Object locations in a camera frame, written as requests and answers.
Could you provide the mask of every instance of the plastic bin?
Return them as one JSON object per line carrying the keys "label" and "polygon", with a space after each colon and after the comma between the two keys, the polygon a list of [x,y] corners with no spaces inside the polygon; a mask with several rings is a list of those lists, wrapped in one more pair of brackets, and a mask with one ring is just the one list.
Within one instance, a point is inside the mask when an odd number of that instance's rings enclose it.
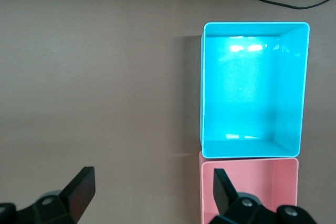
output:
{"label": "plastic bin", "polygon": [[201,42],[206,158],[300,152],[309,25],[208,23]]}
{"label": "plastic bin", "polygon": [[213,196],[214,169],[223,168],[237,192],[257,196],[268,209],[297,204],[298,168],[296,158],[262,158],[207,161],[199,155],[201,183],[201,223],[208,224],[216,215]]}

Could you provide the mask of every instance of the pink plastic container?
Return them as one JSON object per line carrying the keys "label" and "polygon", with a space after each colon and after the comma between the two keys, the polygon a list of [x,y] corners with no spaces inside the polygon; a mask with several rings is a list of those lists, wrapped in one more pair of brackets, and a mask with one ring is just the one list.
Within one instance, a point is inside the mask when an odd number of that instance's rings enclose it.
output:
{"label": "pink plastic container", "polygon": [[225,169],[237,192],[257,196],[272,211],[276,211],[280,205],[296,206],[299,169],[296,158],[209,161],[202,153],[199,156],[202,224],[208,224],[218,215],[213,196],[215,168]]}

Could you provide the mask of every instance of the screw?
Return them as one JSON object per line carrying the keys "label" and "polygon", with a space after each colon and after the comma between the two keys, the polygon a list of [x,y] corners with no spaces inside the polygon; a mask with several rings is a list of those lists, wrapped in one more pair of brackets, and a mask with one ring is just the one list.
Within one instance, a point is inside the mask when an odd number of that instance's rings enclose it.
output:
{"label": "screw", "polygon": [[252,201],[249,200],[249,199],[243,199],[243,200],[241,201],[241,203],[243,203],[243,205],[244,205],[245,207],[251,207],[251,206],[253,206]]}
{"label": "screw", "polygon": [[48,205],[53,201],[53,198],[46,198],[45,200],[42,201],[42,205]]}
{"label": "screw", "polygon": [[297,216],[298,215],[298,212],[296,212],[295,209],[293,209],[291,207],[286,207],[285,212],[286,212],[286,214],[288,214],[290,216]]}

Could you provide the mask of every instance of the gray tabletop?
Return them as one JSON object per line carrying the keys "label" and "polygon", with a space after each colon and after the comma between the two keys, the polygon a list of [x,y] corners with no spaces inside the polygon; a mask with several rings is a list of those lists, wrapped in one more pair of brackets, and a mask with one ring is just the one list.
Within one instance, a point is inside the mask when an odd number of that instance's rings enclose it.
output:
{"label": "gray tabletop", "polygon": [[[322,0],[275,0],[309,5]],[[0,0],[0,201],[96,169],[87,223],[199,223],[200,37],[210,21],[311,28],[298,205],[333,223],[336,0]]]}

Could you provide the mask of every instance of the blue bin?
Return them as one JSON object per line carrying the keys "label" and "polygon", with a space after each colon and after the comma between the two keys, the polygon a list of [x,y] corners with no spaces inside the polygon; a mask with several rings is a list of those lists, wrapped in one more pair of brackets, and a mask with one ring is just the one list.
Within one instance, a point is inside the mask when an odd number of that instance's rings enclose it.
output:
{"label": "blue bin", "polygon": [[202,154],[300,153],[309,25],[208,23],[201,39]]}

